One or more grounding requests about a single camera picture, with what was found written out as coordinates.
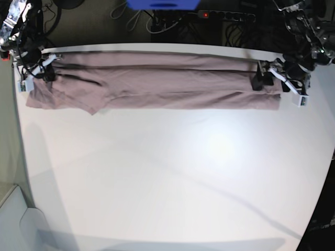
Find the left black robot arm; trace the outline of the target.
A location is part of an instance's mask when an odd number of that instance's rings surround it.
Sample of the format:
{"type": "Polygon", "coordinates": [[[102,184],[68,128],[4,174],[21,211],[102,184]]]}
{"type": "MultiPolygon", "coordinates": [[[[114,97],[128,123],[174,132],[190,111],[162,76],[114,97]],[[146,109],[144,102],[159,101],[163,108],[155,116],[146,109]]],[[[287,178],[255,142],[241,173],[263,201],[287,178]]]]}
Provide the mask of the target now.
{"type": "Polygon", "coordinates": [[[283,59],[272,62],[258,61],[257,72],[251,81],[253,90],[261,91],[272,86],[274,79],[281,81],[286,92],[306,96],[312,71],[334,61],[334,23],[322,21],[316,13],[316,1],[274,1],[283,13],[286,29],[295,36],[298,50],[283,54],[283,59]]]}

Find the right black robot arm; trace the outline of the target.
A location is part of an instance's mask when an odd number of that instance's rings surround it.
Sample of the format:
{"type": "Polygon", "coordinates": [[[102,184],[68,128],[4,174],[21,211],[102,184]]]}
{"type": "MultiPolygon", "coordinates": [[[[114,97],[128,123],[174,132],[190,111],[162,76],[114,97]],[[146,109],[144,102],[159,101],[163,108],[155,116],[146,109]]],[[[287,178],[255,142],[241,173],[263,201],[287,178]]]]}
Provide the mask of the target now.
{"type": "Polygon", "coordinates": [[[9,60],[12,56],[23,68],[20,75],[24,80],[55,80],[53,67],[47,64],[42,50],[53,44],[48,36],[57,27],[62,8],[54,12],[54,23],[45,31],[44,11],[50,9],[42,1],[1,1],[1,59],[9,60]]]}

